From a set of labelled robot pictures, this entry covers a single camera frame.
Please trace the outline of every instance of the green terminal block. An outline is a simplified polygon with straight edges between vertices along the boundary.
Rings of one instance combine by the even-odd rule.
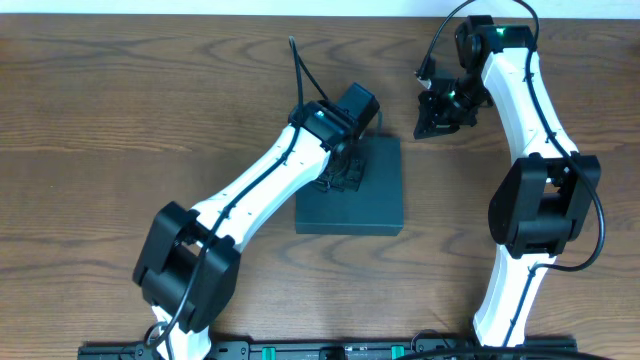
[[[262,360],[276,360],[276,348],[262,348]]]
[[[402,356],[404,356],[404,346],[395,345],[391,347],[391,359],[397,359]]]

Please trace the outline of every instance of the black mounting rail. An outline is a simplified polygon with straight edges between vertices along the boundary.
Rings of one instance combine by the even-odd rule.
[[[246,341],[215,343],[205,360],[393,360],[404,355],[435,349],[472,347],[473,342],[455,337],[420,338],[414,343],[402,341],[265,343]],[[577,352],[571,338],[533,338],[525,340],[525,348]],[[157,352],[144,348],[142,342],[125,345],[87,344],[78,349],[78,360],[158,360]],[[434,360],[471,360],[473,356],[440,356]],[[515,360],[502,356],[496,360]],[[554,359],[536,356],[536,360]]]

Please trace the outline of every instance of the wood grain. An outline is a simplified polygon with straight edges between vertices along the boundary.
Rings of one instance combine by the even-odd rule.
[[[170,200],[210,196],[273,143],[296,99],[290,34],[330,96],[358,81],[380,100],[385,133],[403,141],[406,226],[398,237],[299,236],[288,201],[243,254],[214,330],[468,330],[494,259],[487,204],[509,155],[494,109],[472,129],[412,139],[412,71],[439,22],[0,16],[0,358],[74,358],[84,341],[142,336],[153,318],[130,276],[151,219]],[[572,334],[619,359],[640,356],[638,29],[545,20],[540,39],[558,115],[600,159],[608,242],[589,270],[547,275],[527,333]],[[459,72],[451,31],[436,56]],[[590,214],[560,262],[587,257],[596,231]]]

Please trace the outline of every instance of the table surface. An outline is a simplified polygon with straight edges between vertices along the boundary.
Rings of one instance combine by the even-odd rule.
[[[440,21],[0,16],[0,358],[73,358],[84,341],[142,337],[154,318],[131,272],[151,220],[217,192],[274,142],[296,102],[291,34],[329,96],[357,81],[379,99],[384,134],[402,139],[405,228],[296,235],[290,199],[244,252],[214,331],[468,331],[495,258],[487,206],[510,162],[495,108],[474,128],[413,140],[412,72]],[[435,55],[458,74],[454,26]],[[608,240],[587,271],[547,275],[527,334],[573,335],[621,359],[640,355],[639,29],[545,20],[539,43],[559,118],[602,165]],[[596,232],[591,210],[558,262],[584,260]]]

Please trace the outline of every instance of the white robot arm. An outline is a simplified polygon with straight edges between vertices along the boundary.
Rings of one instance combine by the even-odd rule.
[[[293,139],[294,132],[294,127],[288,125],[271,149],[239,178],[217,194],[194,205],[192,210],[200,214],[197,221],[211,230],[224,207],[283,155]],[[300,129],[287,161],[238,202],[227,221],[221,223],[216,236],[220,239],[230,236],[235,241],[234,249],[242,253],[253,234],[285,200],[322,174],[330,156],[331,152],[322,148],[320,138],[306,129]],[[158,321],[171,321],[172,316],[162,307],[152,306],[152,310]],[[189,331],[186,334],[181,329],[174,328],[169,335],[169,341],[175,359],[203,359],[211,348],[208,326],[202,331]],[[158,352],[163,358],[169,358],[164,344],[160,344]]]
[[[590,205],[589,194],[549,141],[534,108],[524,80],[531,41],[526,26],[496,26],[490,16],[469,16],[456,30],[466,75],[457,80],[434,77],[432,59],[425,59],[426,66],[417,74],[428,90],[419,97],[416,138],[451,134],[460,125],[474,126],[477,109],[487,101],[496,105],[509,143],[512,168],[489,206],[496,260],[485,299],[473,318],[483,346],[514,347],[524,342],[527,316],[547,268],[537,269],[531,278],[530,270],[536,264],[555,262],[565,243],[578,236]],[[555,138],[597,184],[597,159],[578,155],[564,132],[542,82],[537,52],[532,54],[530,69]],[[547,184],[558,187],[558,192],[545,194]]]
[[[276,143],[233,183],[189,211],[172,202],[156,215],[133,280],[152,306],[157,326],[177,317],[168,337],[157,340],[162,357],[172,358],[169,348],[176,360],[208,354],[208,326],[233,295],[240,256],[251,237],[331,161],[349,163],[345,157],[378,109],[375,97],[358,84],[335,104],[307,103],[301,120],[294,109]],[[205,251],[203,243],[211,241]],[[202,247],[201,256],[187,249],[191,244]]]

